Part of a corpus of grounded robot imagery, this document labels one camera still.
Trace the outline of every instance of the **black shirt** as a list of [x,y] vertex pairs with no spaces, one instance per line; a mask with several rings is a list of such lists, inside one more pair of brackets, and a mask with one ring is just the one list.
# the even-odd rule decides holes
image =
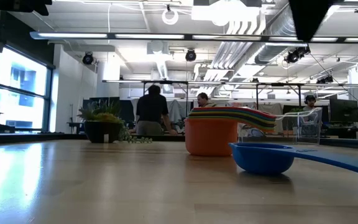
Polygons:
[[161,114],[168,114],[167,99],[162,95],[144,95],[137,102],[139,121],[161,122]]

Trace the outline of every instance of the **hair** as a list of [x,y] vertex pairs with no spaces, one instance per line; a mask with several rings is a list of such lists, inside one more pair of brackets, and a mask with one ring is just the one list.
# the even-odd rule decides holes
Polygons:
[[305,98],[306,104],[307,104],[308,101],[314,101],[314,102],[316,102],[316,98],[315,98],[313,95],[308,95],[308,96]]
[[149,87],[149,94],[150,95],[158,95],[161,93],[161,88],[157,85],[152,85]]
[[206,93],[200,93],[198,96],[201,97],[201,99],[208,100],[208,95]]

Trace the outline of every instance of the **window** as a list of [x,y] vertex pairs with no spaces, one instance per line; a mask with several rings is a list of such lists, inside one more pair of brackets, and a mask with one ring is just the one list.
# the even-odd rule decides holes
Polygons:
[[0,53],[0,84],[44,95],[46,81],[45,66],[7,48]]
[[44,99],[0,89],[0,124],[42,128]]

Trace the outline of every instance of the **black planter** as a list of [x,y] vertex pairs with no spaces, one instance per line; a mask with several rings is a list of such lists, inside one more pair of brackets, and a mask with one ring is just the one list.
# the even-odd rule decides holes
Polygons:
[[122,124],[110,122],[85,121],[85,134],[92,143],[108,143],[118,140]]

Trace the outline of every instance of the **table surface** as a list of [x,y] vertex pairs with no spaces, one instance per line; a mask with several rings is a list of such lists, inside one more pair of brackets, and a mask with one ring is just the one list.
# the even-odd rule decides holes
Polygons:
[[[358,157],[358,149],[302,146]],[[295,159],[277,177],[183,142],[0,146],[0,223],[358,223],[358,174]]]

